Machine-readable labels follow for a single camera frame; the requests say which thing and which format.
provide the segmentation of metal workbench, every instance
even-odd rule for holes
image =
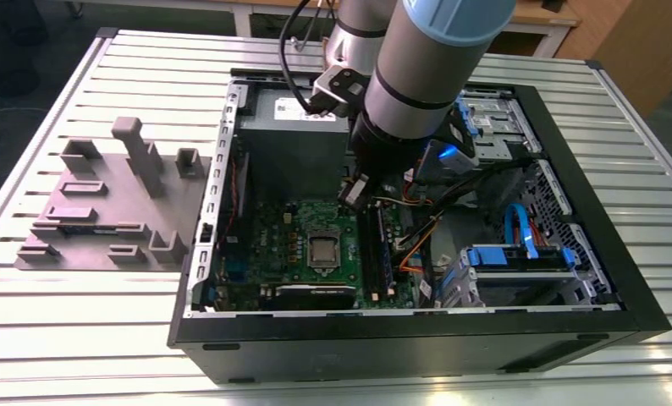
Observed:
[[[544,374],[216,387],[164,345],[178,273],[23,272],[16,251],[69,138],[124,152],[136,116],[160,154],[215,149],[230,69],[279,68],[275,42],[121,30],[97,38],[0,192],[0,400],[116,404],[672,403],[672,332]],[[291,56],[321,70],[322,48]],[[672,159],[609,77],[584,62],[490,55],[474,81],[534,85],[672,320]]]

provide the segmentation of blue drive bracket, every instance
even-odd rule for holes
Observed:
[[[463,117],[463,122],[466,124],[466,128],[469,129],[469,133],[472,134],[472,138],[477,138],[481,135],[481,132],[472,123],[472,108],[463,102],[463,97],[461,95],[458,95],[457,101],[453,104],[461,113],[461,117]]]
[[[529,213],[526,212],[526,207],[524,207],[524,205],[520,203],[512,203],[506,208],[506,223],[504,224],[506,244],[514,244],[514,213],[518,216],[521,244],[526,246],[529,258],[538,258],[537,245],[534,244],[534,235],[530,232],[529,226]]]

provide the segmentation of orange wire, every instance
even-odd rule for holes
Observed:
[[[423,245],[423,242],[427,240],[427,237],[430,237],[430,234],[434,233],[435,224],[430,228],[430,230],[427,230],[427,233],[423,235],[423,237],[418,240],[418,243],[415,243],[415,245],[413,246],[411,252],[407,253],[407,255],[405,256],[403,260],[401,261],[401,265],[398,266],[399,269],[403,269],[407,260],[411,258],[413,254],[415,254],[415,251],[418,250],[418,248]]]

